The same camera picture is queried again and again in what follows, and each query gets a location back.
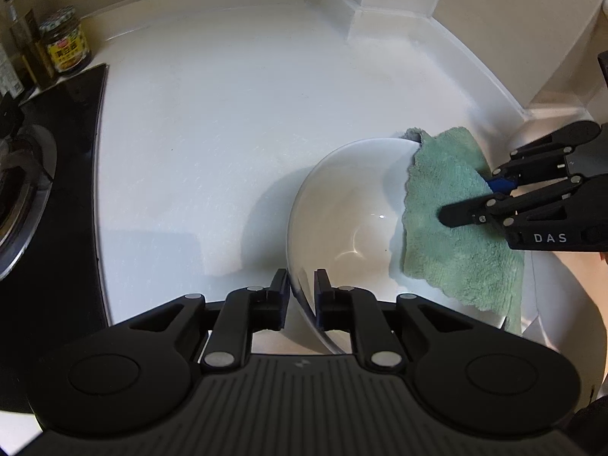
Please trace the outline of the yellow label sauce jar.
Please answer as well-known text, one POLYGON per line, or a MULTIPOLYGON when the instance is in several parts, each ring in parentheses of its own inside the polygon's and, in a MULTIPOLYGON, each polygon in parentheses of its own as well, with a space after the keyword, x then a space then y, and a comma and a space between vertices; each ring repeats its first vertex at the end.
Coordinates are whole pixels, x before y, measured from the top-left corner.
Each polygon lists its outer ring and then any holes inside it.
POLYGON ((54 65, 62 76, 70 76, 86 68, 92 60, 92 51, 73 6, 65 6, 40 25, 41 40, 54 65))

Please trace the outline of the green microfibre cloth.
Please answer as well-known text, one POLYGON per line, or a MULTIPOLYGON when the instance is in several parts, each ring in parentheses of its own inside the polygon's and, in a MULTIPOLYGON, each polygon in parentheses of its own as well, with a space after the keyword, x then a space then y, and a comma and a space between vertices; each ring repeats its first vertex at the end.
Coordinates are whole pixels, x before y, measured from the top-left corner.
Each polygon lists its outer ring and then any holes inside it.
POLYGON ((411 128, 404 138, 420 147, 405 184, 403 273, 465 306, 505 317, 506 331, 519 336, 524 253, 510 249, 491 225, 449 228, 438 218, 446 205, 492 192, 480 146, 463 127, 437 136, 411 128))

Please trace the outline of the dark soy sauce bottle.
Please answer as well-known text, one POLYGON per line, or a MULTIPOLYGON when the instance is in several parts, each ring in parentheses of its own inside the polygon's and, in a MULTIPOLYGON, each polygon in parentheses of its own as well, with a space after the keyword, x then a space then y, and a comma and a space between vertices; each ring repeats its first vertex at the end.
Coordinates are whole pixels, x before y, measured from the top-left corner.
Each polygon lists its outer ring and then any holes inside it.
POLYGON ((19 0, 4 0, 4 2, 11 38, 33 80, 41 91, 44 91, 57 82, 57 73, 40 42, 33 10, 29 10, 27 13, 20 11, 19 0))

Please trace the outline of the black gas stove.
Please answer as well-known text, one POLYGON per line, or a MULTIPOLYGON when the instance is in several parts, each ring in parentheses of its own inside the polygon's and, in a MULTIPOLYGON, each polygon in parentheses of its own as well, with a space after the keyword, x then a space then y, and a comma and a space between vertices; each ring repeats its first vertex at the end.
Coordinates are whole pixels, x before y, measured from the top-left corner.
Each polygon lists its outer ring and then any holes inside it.
POLYGON ((19 376, 49 348, 108 324, 98 265, 96 138, 108 67, 23 105, 1 102, 1 408, 27 413, 19 376))

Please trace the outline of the white ceramic bowl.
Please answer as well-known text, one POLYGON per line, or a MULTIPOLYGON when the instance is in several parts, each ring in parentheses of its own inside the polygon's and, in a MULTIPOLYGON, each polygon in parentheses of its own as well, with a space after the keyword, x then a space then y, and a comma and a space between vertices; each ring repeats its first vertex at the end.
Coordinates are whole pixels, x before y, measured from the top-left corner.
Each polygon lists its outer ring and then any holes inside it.
MULTIPOLYGON (((398 138, 356 141, 325 157, 303 182, 288 222, 288 269, 310 325, 317 323, 317 269, 326 270, 334 285, 368 289, 381 301, 411 292, 492 326, 504 324, 503 316, 462 305, 402 272, 405 185, 419 148, 398 138)), ((595 254, 524 256, 519 329, 575 365, 580 405, 607 392, 606 275, 595 254)))

